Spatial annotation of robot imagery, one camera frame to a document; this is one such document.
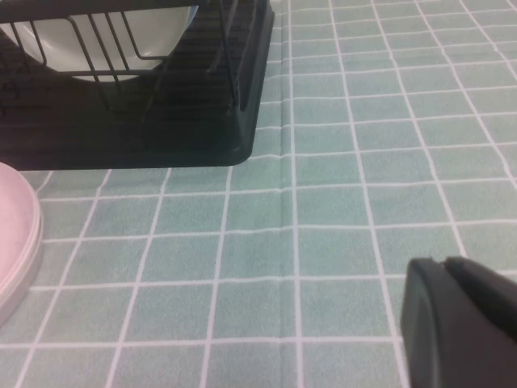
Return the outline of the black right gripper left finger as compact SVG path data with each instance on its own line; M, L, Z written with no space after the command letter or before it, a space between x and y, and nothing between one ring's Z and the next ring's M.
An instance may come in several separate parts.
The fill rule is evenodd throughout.
M410 386L514 387L516 322L489 320L443 262L407 266L401 334Z

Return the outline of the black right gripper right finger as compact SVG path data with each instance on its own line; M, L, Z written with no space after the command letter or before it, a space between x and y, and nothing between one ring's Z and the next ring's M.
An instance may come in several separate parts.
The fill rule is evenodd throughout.
M516 322L516 283L471 259L449 257L444 267L493 323Z

